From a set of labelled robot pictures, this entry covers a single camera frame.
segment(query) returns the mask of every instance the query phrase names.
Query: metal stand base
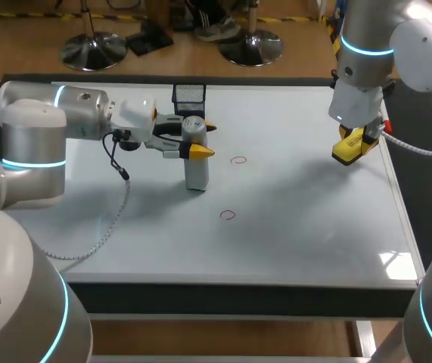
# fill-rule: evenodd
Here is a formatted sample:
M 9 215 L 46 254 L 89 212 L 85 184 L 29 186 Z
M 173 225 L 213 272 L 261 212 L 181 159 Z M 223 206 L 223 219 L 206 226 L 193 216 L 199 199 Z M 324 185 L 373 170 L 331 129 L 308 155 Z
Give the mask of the metal stand base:
M 67 41 L 61 60 L 75 70 L 93 71 L 110 68 L 126 56 L 125 41 L 117 34 L 95 32 L 93 38 L 80 34 Z
M 283 41 L 276 34 L 258 29 L 254 33 L 243 32 L 242 38 L 220 43 L 219 51 L 232 63 L 259 67 L 280 58 L 283 47 Z

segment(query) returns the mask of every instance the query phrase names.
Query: wooden floor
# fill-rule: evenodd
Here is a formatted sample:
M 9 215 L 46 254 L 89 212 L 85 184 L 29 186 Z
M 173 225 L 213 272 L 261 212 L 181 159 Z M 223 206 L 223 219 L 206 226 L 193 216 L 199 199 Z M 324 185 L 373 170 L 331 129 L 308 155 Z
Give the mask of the wooden floor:
M 100 11 L 109 12 L 103 8 L 104 1 L 92 1 Z M 52 3 L 0 0 L 0 10 L 52 11 Z M 76 3 L 64 0 L 61 10 L 76 11 Z M 263 0 L 260 15 L 306 16 L 311 11 L 308 0 Z M 329 77 L 335 68 L 327 30 L 321 24 L 266 23 L 260 27 L 279 34 L 285 43 L 283 58 L 267 67 L 235 66 L 222 59 L 215 45 L 194 41 L 191 34 L 174 34 L 174 46 L 140 58 L 129 53 L 120 65 L 104 73 Z M 127 36 L 138 32 L 139 25 L 96 20 L 95 28 Z M 59 61 L 59 50 L 68 38 L 81 32 L 79 20 L 0 20 L 0 78 L 5 73 L 74 73 Z M 393 322 L 373 324 L 378 343 L 393 327 Z M 94 321 L 93 329 L 95 354 L 348 356 L 352 351 L 347 327 L 339 321 Z

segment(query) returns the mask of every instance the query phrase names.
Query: yellow black tape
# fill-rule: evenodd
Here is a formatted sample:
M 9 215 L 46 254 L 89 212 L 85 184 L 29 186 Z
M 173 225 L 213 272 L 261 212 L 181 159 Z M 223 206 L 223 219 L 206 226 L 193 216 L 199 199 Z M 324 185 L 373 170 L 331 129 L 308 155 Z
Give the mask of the yellow black tape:
M 44 18 L 55 18 L 62 20 L 78 19 L 81 17 L 80 13 L 0 13 L 1 19 L 26 19 L 30 17 L 44 17 Z M 124 21 L 142 21 L 147 19 L 145 15 L 104 15 L 104 14 L 92 14 L 95 19 L 108 19 L 108 20 L 124 20 Z
M 0 18 L 19 18 L 25 19 L 29 17 L 47 17 L 47 18 L 58 18 L 63 20 L 78 19 L 81 17 L 80 13 L 0 13 Z M 147 19 L 143 14 L 136 15 L 104 15 L 104 14 L 92 14 L 94 19 L 108 19 L 108 20 L 124 20 L 124 21 L 142 21 Z M 237 18 L 237 21 L 245 22 L 246 18 Z M 316 21 L 314 17 L 259 17 L 258 23 L 294 23 L 300 21 Z
M 328 35 L 330 36 L 331 44 L 333 45 L 334 48 L 335 57 L 337 57 L 337 61 L 338 61 L 338 58 L 340 56 L 340 48 L 341 48 L 339 34 L 337 33 L 335 26 L 332 25 L 330 20 L 328 19 L 326 20 L 326 25 L 327 25 Z

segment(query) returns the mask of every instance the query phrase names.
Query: sneaker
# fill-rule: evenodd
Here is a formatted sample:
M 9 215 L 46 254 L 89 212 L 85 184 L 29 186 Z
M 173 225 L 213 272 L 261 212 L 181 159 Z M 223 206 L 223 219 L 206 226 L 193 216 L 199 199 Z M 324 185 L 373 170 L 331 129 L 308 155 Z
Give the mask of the sneaker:
M 227 17 L 223 22 L 213 24 L 207 28 L 197 28 L 194 31 L 197 39 L 205 42 L 215 42 L 216 40 L 229 39 L 236 36 L 241 27 L 232 17 Z

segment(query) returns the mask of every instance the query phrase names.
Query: white tabletop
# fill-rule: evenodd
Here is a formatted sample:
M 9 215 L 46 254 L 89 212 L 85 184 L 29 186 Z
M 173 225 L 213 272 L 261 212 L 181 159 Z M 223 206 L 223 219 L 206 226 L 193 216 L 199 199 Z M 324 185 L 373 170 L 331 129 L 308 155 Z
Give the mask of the white tabletop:
M 173 113 L 171 85 L 77 83 L 110 99 L 152 94 Z M 351 166 L 331 157 L 338 124 L 323 87 L 208 86 L 210 183 L 187 191 L 182 160 L 117 151 L 132 193 L 120 224 L 69 282 L 283 284 L 413 288 L 424 274 L 384 140 Z M 243 156 L 247 162 L 232 164 Z M 67 186 L 50 209 L 9 212 L 45 249 L 89 250 L 123 199 L 98 141 L 69 140 Z M 235 217 L 220 218 L 230 209 Z M 54 262 L 65 269 L 72 262 Z

